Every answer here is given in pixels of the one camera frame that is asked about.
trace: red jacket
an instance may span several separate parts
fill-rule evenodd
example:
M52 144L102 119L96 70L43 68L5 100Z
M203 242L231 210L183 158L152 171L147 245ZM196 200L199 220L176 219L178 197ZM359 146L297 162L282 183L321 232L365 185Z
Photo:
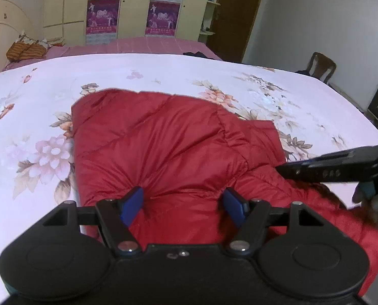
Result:
M82 98L72 119L82 205L121 198L141 186L144 205L130 230L143 247L229 240L236 229L218 201L233 187L246 199L258 197L276 207L303 201L368 254L370 272L360 294L375 279L378 231L337 201L276 172L285 158L270 121L240 120L201 99L118 89Z

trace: wooden chair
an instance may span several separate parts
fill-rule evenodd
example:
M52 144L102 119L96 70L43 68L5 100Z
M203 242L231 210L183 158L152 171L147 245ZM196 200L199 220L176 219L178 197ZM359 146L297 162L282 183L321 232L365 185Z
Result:
M317 59L316 68L314 69L313 74L310 74L310 71L313 67L314 60ZM323 75L330 70L330 73L327 75L325 80L323 81L326 85L329 79L332 77L333 73L336 71L336 63L333 62L330 58L324 56L321 53L314 52L312 58L310 59L308 68L306 70L297 71L296 73L308 75L310 77L319 79L323 77Z

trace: chair backrest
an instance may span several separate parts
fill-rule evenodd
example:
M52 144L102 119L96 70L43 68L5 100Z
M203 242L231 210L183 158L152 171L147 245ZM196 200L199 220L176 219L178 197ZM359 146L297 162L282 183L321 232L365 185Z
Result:
M308 71L309 73L313 67L313 62L315 59L317 59L317 64L311 76L316 79L320 79L321 77L323 77L326 71L330 70L330 73L327 75L326 79L323 81L325 84L327 84L329 79L332 77L333 73L336 71L336 67L337 67L336 63L333 62L327 56L324 56L322 53L314 52L312 55L312 58L310 59L308 68L306 69L306 71Z

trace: purple poster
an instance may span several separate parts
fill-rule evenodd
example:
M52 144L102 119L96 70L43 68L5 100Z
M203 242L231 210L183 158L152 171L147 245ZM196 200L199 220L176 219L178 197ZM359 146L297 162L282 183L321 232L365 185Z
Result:
M120 0L88 0L86 34L116 33Z
M174 36L180 4L150 1L147 18L147 35Z

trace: floral tablecloth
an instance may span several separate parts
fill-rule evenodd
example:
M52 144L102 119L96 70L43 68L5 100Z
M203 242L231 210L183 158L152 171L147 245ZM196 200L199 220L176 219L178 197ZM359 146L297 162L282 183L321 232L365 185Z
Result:
M378 144L377 129L347 100L314 78L286 71L150 54L63 57L5 71L0 73L0 252L58 203L78 200L70 108L105 88L199 97L239 118L272 120L288 161ZM347 206L354 188L331 185ZM0 302L6 296L0 280Z

